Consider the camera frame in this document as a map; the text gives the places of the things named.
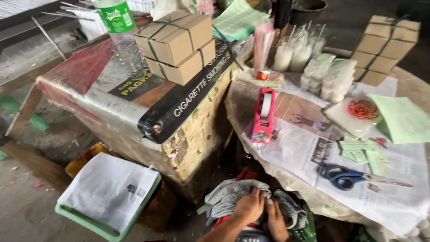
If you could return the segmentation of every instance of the pink tape dispenser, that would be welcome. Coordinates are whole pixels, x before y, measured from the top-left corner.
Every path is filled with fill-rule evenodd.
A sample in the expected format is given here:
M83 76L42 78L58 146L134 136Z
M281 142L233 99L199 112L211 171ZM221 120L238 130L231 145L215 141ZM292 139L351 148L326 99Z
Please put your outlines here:
M276 91L262 87L258 94L257 106L255 108L254 120L252 121L252 142L267 144L273 133L273 113L275 110Z

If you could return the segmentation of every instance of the cardboard box stack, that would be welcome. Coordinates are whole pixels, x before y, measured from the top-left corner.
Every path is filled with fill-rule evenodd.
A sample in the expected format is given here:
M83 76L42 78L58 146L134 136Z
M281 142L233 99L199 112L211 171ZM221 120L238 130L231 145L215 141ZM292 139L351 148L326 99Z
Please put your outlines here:
M395 22L393 18L376 15L370 19L351 56L357 61L355 81L361 79L378 86L418 42L419 22L402 20L394 25Z
M134 33L152 73L185 85L215 58L210 16L176 10Z

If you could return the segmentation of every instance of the sprite label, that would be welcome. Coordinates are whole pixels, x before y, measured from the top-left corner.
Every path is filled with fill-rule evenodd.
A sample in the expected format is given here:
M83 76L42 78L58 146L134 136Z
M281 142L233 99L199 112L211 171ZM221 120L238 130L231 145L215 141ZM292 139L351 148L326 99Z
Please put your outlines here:
M109 33L123 33L135 27L127 2L113 7L97 8L97 12Z

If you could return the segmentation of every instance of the blue scissors handle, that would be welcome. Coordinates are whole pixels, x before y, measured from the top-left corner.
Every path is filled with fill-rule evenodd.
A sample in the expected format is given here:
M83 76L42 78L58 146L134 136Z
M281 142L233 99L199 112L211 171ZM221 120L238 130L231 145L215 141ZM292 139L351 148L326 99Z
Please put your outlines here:
M356 182L364 181L363 172L354 171L341 165L329 164L326 166L323 176L343 191L349 191Z

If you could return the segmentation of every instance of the green plastic tray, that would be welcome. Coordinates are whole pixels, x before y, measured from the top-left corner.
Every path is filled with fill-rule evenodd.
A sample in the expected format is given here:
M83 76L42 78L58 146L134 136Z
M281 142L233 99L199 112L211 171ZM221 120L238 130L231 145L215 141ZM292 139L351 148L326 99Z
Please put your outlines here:
M64 217L70 220L75 221L76 223L95 232L96 234L100 235L101 237L107 239L110 242L119 242L123 240L125 236L130 232L137 218L139 217L140 213L143 211L145 205L148 203L149 199L151 199L151 196L154 190L157 188L160 181L161 181L161 175L158 174L157 177L155 178L154 184L152 185L151 189L149 189L146 197L143 199L142 204L140 204L136 213L133 215L129 224L127 224L126 228L122 233L112 228L111 226L105 223L100 223L68 206L60 205L57 203L57 205L55 206L55 212L63 215Z

